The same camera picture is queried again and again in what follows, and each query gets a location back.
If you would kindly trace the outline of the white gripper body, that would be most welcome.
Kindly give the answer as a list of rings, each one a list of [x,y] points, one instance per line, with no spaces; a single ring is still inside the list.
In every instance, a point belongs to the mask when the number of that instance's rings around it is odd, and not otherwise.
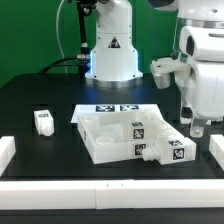
[[[198,119],[224,117],[224,30],[185,26],[179,49],[190,75],[176,78],[182,96]]]

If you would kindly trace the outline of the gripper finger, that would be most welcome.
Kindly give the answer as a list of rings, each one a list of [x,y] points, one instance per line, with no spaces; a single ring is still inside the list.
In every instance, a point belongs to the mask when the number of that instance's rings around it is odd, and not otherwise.
[[[190,125],[190,135],[194,138],[202,137],[205,126],[210,124],[211,122],[209,120],[193,118]]]
[[[180,121],[182,124],[190,124],[192,119],[192,110],[190,107],[181,107]]]

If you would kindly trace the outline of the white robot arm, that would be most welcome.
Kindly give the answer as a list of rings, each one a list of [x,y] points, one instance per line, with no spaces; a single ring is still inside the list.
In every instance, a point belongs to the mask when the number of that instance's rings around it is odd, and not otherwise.
[[[146,0],[161,11],[175,11],[174,54],[151,62],[158,88],[181,92],[181,121],[200,137],[209,121],[224,119],[224,0]],[[142,76],[132,45],[132,7],[128,0],[98,0],[96,45],[86,79],[105,87],[125,85]]]

